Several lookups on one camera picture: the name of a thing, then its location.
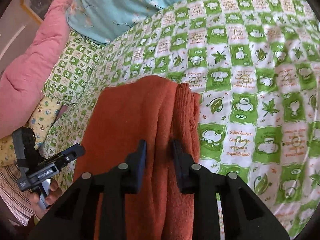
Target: pink quilt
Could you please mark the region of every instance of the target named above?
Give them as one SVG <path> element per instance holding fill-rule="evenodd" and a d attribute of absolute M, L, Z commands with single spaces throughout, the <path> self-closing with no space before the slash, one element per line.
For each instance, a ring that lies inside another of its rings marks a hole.
<path fill-rule="evenodd" d="M 0 138 L 25 125 L 42 99 L 43 85 L 69 37 L 65 12 L 72 1 L 52 2 L 33 43 L 4 71 L 0 79 Z"/>

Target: wall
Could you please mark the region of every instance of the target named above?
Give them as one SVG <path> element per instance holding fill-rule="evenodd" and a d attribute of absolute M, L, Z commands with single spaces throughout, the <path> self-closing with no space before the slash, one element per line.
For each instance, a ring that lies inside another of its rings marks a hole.
<path fill-rule="evenodd" d="M 26 51 L 38 28 L 39 25 L 21 8 L 20 0 L 12 0 L 0 18 L 0 72 Z"/>

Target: metal screw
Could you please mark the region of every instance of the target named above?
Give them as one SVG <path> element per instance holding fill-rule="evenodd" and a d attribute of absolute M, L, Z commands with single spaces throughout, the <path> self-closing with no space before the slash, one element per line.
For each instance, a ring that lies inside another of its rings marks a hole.
<path fill-rule="evenodd" d="M 191 165 L 191 168 L 193 170 L 199 171 L 199 169 L 201 169 L 201 165 L 198 164 L 198 163 L 194 163 L 194 164 Z"/>
<path fill-rule="evenodd" d="M 90 172 L 85 172 L 82 173 L 81 178 L 82 179 L 89 179 L 91 177 L 91 173 Z"/>
<path fill-rule="evenodd" d="M 126 170 L 129 166 L 126 163 L 120 163 L 118 165 L 118 168 L 121 170 Z"/>
<path fill-rule="evenodd" d="M 228 177 L 229 177 L 230 179 L 236 179 L 236 178 L 238 178 L 238 174 L 236 174 L 235 172 L 230 172 L 230 173 L 228 174 Z"/>

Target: finger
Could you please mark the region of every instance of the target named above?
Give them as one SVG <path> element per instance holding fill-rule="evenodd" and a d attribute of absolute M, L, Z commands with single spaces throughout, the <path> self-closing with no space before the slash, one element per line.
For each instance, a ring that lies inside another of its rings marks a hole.
<path fill-rule="evenodd" d="M 50 190 L 56 191 L 59 188 L 58 182 L 55 179 L 51 179 Z"/>
<path fill-rule="evenodd" d="M 30 193 L 29 196 L 29 201 L 31 202 L 31 205 L 37 205 L 38 202 L 40 201 L 40 197 L 37 193 Z"/>
<path fill-rule="evenodd" d="M 62 189 L 58 188 L 56 191 L 50 192 L 50 194 L 45 198 L 48 205 L 52 205 L 59 197 L 62 195 Z"/>

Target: orange towel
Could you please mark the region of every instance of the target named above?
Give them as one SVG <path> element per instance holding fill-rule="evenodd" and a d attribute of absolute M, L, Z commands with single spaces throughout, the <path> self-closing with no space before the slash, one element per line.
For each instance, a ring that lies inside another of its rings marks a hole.
<path fill-rule="evenodd" d="M 86 154 L 77 160 L 74 179 L 83 172 L 101 174 L 123 162 L 140 139 L 147 141 L 147 160 L 141 191 L 126 195 L 129 240 L 192 238 L 193 195 L 180 194 L 172 162 L 172 139 L 199 159 L 198 94 L 158 76 L 106 88 L 89 120 L 82 144 Z"/>

